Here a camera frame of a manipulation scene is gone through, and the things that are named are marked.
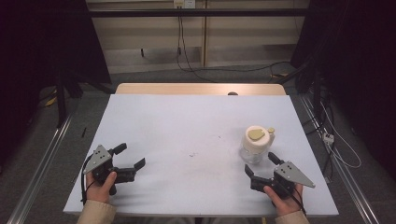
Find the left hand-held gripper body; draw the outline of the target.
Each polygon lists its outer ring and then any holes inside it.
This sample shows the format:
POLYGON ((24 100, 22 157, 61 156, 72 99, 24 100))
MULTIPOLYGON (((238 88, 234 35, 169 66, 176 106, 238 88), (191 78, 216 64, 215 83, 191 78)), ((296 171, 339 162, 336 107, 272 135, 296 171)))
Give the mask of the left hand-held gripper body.
POLYGON ((92 173, 93 178, 104 184, 107 176, 111 172, 117 173, 117 178, 114 185, 111 187, 109 194, 115 195, 117 193, 116 184, 134 182, 134 177, 137 171, 132 168, 118 168, 113 165, 112 149, 105 149, 104 146, 99 145, 88 158, 87 164, 83 168, 83 174, 92 173))

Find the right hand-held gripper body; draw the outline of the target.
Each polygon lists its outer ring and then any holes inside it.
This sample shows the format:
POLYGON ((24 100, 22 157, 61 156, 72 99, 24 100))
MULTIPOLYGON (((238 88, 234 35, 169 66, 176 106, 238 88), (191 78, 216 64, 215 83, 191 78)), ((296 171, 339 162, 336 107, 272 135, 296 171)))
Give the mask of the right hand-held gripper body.
POLYGON ((249 170, 250 188, 263 192, 265 186, 270 187, 281 199, 289 198, 296 184, 314 188, 316 185, 291 161, 283 161, 274 169, 274 176, 264 178, 254 175, 249 170))

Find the clear bottle with white cap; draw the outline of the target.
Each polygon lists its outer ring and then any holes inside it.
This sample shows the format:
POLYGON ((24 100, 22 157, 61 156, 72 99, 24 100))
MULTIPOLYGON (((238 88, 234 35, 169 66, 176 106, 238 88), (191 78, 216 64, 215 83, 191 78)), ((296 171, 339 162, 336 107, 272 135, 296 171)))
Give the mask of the clear bottle with white cap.
POLYGON ((239 149, 240 157, 247 163, 257 164, 275 140, 275 129, 253 125, 246 128, 239 149))

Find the person's left hand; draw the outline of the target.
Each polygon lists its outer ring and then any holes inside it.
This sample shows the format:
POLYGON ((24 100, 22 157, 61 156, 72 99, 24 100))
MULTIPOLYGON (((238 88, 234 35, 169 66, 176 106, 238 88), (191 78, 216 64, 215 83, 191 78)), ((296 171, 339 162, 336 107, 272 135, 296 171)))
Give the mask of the person's left hand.
POLYGON ((104 184, 98 183, 94 178, 92 173, 86 174, 87 182, 87 199, 91 201, 96 201, 100 203, 109 203, 110 201, 110 189, 114 185, 117 178, 116 172, 111 172, 104 184))

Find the person's right hand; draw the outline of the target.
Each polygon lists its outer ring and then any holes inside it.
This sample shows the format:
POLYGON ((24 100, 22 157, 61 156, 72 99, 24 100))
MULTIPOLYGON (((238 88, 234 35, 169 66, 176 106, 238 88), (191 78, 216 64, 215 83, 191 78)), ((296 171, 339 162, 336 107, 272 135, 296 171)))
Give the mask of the person's right hand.
POLYGON ((300 184, 295 186, 293 194, 287 199, 279 198, 269 186, 265 186, 263 190, 274 203, 276 207, 276 213, 279 217, 300 211, 303 207, 303 186, 300 184))

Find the black metal stand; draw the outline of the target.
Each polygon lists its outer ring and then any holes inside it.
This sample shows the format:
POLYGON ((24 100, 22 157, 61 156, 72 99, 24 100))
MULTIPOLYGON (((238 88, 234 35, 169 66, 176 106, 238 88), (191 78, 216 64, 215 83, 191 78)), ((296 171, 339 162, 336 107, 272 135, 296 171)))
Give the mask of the black metal stand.
POLYGON ((105 86, 92 78, 83 76, 80 73, 74 71, 60 71, 55 75, 56 78, 56 99, 58 103, 58 124, 57 127, 61 128, 67 119, 68 113, 66 110, 65 93, 67 91, 71 98, 80 98, 83 94, 82 88, 79 86, 80 83, 87 83, 95 89, 106 93, 113 94, 116 91, 112 88, 105 86))
POLYGON ((296 70, 276 81, 276 84, 283 85, 292 79, 299 93, 307 93, 310 88, 313 88, 313 111, 314 115, 319 118, 321 114, 320 70, 316 60, 313 58, 307 59, 296 70))

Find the dark curtain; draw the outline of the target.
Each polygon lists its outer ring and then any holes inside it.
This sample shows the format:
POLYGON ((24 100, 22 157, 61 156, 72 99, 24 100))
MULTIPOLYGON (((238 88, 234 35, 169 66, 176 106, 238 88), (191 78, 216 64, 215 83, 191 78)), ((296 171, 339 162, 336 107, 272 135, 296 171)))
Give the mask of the dark curtain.
POLYGON ((108 83, 87 0, 0 0, 0 166, 27 131, 39 93, 62 82, 108 83))
POLYGON ((310 0, 294 67, 313 59, 369 152, 396 181, 396 0, 310 0))

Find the black horizontal bar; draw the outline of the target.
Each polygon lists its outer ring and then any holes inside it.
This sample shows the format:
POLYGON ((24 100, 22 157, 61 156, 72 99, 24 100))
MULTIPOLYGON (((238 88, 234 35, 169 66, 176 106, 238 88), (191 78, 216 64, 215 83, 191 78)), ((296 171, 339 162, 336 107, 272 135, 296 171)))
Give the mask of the black horizontal bar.
POLYGON ((89 12, 94 18, 118 17, 294 17, 306 16, 311 11, 306 8, 267 9, 96 9, 89 12))

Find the aluminium floor rail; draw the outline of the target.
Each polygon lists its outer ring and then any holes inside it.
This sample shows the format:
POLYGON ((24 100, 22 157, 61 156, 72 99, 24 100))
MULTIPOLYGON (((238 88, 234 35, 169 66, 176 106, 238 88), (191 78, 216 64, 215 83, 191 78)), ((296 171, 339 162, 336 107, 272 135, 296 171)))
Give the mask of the aluminium floor rail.
POLYGON ((23 224, 50 170, 70 125, 72 115, 61 121, 37 118, 9 170, 7 197, 14 203, 6 224, 23 224))
POLYGON ((313 103, 307 96, 300 96, 300 101, 302 102, 304 109, 311 118, 312 123, 316 129, 318 137, 324 144, 326 151, 331 155, 333 168, 338 172, 341 177, 344 186, 348 194, 350 195, 353 203, 357 207, 363 221, 365 224, 380 224, 375 212, 365 197, 363 191, 361 190, 358 182, 350 172, 350 166, 346 164, 342 156, 339 154, 338 149, 334 145, 330 145, 324 140, 323 134, 327 132, 325 127, 319 127, 318 118, 314 115, 313 103))

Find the white wall socket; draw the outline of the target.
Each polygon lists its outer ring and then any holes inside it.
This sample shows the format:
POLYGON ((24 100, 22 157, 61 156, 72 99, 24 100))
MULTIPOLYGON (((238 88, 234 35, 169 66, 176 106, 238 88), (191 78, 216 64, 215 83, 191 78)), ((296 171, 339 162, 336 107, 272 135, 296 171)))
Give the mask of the white wall socket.
POLYGON ((174 8, 186 8, 193 9, 196 8, 195 0, 173 0, 174 8))

